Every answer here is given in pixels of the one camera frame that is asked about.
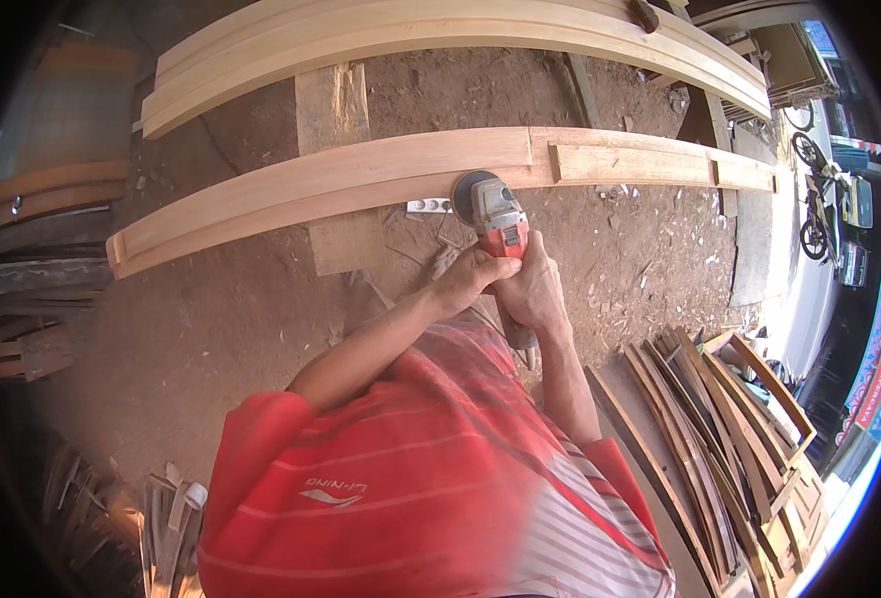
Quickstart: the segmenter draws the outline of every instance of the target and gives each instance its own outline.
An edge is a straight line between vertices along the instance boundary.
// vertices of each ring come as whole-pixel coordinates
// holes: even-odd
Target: motorcycle wheel
[[[822,155],[822,150],[805,133],[793,133],[793,151],[796,152],[799,160],[804,161],[813,171],[818,172],[826,165],[826,157]]]
[[[790,125],[805,133],[813,128],[816,111],[813,109],[813,103],[810,102],[802,107],[786,108],[783,110],[783,116],[786,117]]]
[[[799,229],[799,244],[810,259],[822,259],[826,255],[826,232],[816,219],[810,218],[803,223]]]

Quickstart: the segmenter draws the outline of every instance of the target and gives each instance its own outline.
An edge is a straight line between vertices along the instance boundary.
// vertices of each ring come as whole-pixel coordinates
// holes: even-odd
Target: red power tool
[[[474,227],[484,251],[494,257],[524,258],[530,231],[527,213],[496,174],[472,170],[462,175],[454,184],[450,199],[457,217]],[[497,299],[497,310],[507,344],[523,351],[528,369],[533,369],[537,337],[510,317],[500,299]]]

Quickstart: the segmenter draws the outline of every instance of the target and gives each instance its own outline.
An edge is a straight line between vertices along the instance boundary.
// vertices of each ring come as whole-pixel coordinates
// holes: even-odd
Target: curved wood piece
[[[52,214],[71,209],[107,204],[125,197],[125,182],[102,183],[100,185],[70,186],[45,193],[37,193],[22,198],[18,214],[12,213],[8,204],[0,206],[0,226],[28,220],[35,216]]]
[[[566,127],[422,133],[329,149],[210,186],[112,235],[107,242],[109,259],[115,278],[121,280],[252,234],[409,199],[447,197],[458,176],[475,168],[493,169],[513,188],[677,180],[662,173],[656,174],[655,181],[649,180],[641,169],[629,173],[619,164],[593,168],[590,176],[594,178],[557,180],[554,171],[560,168],[551,146],[642,150],[645,161],[694,156],[702,159],[704,167],[726,172],[733,184],[750,184],[758,169],[765,168],[768,178],[775,173],[772,166],[742,156],[637,133]],[[745,172],[742,180],[740,172]]]
[[[678,78],[769,119],[758,69],[691,24],[655,8],[646,34],[620,0],[262,0],[158,60],[142,103],[146,139],[267,84],[362,58],[470,46],[533,48],[625,62]]]
[[[18,195],[31,195],[65,186],[124,181],[128,176],[128,160],[74,163],[28,172],[0,181],[0,205],[7,206]]]

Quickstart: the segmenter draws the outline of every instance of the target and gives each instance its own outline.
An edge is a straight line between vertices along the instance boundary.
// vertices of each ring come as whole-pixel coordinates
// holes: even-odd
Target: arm
[[[574,348],[574,329],[564,307],[557,264],[547,256],[539,231],[530,231],[519,274],[494,287],[510,315],[537,335],[544,369],[544,413],[580,447],[602,437]]]
[[[366,323],[298,372],[289,390],[318,412],[345,405],[367,389],[421,333],[466,309],[488,284],[512,277],[519,259],[467,249],[446,273],[394,309]]]

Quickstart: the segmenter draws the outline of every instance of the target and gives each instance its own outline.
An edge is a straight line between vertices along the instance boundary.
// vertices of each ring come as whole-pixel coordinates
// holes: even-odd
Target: li-ning logo
[[[364,492],[368,489],[368,485],[359,484],[359,483],[348,483],[345,481],[337,481],[334,479],[319,479],[317,477],[310,477],[307,480],[307,484],[309,486],[324,486],[326,488],[337,488],[339,490],[357,490],[358,492]],[[334,505],[334,508],[346,507],[350,504],[354,504],[361,500],[361,495],[348,496],[345,498],[338,498],[337,496],[330,496],[324,490],[320,488],[311,488],[310,490],[305,490],[299,493],[301,496],[306,496],[308,498],[313,498],[315,500],[320,500],[321,502],[327,502],[327,504]]]

